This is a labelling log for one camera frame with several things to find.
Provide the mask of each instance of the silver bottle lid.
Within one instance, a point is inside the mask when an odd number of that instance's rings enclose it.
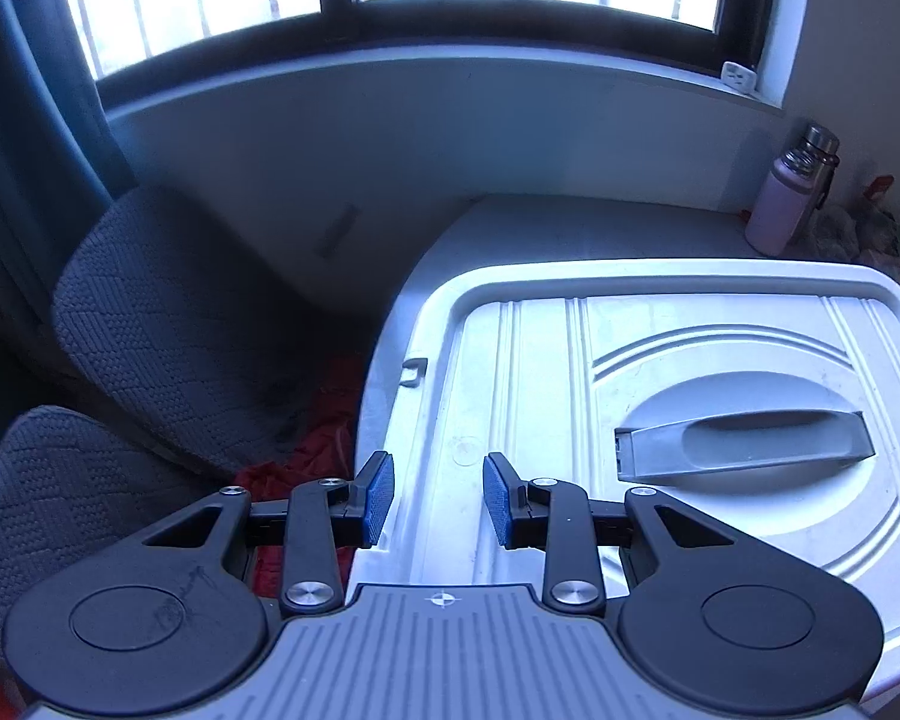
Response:
[[[791,148],[784,151],[780,160],[797,175],[807,176],[814,171],[817,161],[802,148]]]
[[[840,138],[819,124],[810,124],[807,127],[807,132],[803,135],[803,139],[824,154],[836,154],[837,149],[840,148]]]

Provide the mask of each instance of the blue curtain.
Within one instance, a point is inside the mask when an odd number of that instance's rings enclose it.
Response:
[[[0,0],[0,331],[32,356],[53,356],[63,266],[135,183],[66,0]]]

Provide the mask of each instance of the quilted chair cover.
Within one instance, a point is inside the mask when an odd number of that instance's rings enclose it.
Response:
[[[88,416],[41,406],[17,418],[0,443],[0,665],[25,590],[217,488]]]
[[[107,211],[53,296],[82,373],[221,479],[293,451],[318,319],[207,211],[147,187]]]

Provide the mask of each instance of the silver bolt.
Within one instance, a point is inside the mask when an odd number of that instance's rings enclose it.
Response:
[[[572,607],[589,604],[591,601],[597,600],[597,596],[600,594],[589,581],[579,579],[559,581],[554,585],[551,593],[560,603]]]
[[[299,607],[318,607],[333,598],[333,590],[322,581],[298,581],[290,585],[284,597]]]

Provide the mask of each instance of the lid handle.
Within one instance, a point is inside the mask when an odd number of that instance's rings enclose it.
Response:
[[[624,482],[765,469],[797,463],[855,463],[874,454],[861,413],[765,410],[617,430]]]

